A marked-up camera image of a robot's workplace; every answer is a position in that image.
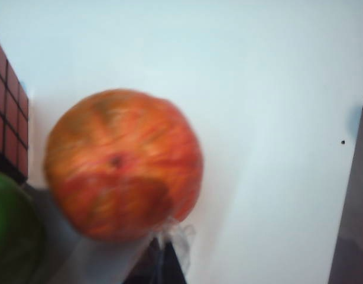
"small black spot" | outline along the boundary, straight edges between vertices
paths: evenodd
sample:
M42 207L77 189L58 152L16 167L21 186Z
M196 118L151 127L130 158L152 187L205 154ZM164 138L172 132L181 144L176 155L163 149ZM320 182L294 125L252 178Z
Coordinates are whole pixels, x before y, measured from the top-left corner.
M112 167L119 168L121 167L122 159L119 156L115 156L110 159L109 163L111 164Z

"black object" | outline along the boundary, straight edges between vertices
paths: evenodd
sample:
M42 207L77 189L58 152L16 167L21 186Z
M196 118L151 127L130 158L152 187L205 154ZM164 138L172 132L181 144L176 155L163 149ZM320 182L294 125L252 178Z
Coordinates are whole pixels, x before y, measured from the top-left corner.
M161 250L158 240L152 240L123 284L186 284L171 242Z
M1 153L0 153L0 172L7 174L10 178L15 180L18 184L22 184L27 179Z

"dark object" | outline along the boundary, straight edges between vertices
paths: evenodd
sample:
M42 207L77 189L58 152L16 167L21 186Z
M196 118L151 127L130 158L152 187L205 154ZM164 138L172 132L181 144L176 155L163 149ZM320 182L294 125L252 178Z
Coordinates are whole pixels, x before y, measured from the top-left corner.
M363 284L363 251L352 241L338 238L329 284Z
M0 171L28 177L28 97L0 46Z
M44 246L45 231L31 199L0 173L0 283L28 283Z
M155 238L144 252L124 284L186 284L171 242L160 249Z

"green object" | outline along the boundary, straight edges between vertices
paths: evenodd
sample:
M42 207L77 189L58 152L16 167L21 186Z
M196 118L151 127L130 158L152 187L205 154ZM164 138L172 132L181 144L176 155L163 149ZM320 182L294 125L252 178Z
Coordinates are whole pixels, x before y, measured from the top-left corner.
M0 283L29 283L44 242L45 231L30 197L0 173Z

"grid pattern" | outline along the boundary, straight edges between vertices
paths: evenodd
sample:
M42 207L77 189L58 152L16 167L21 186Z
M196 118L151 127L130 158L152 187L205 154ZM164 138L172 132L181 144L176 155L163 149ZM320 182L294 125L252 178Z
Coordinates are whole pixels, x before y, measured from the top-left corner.
M0 170L28 176L28 97L0 46Z

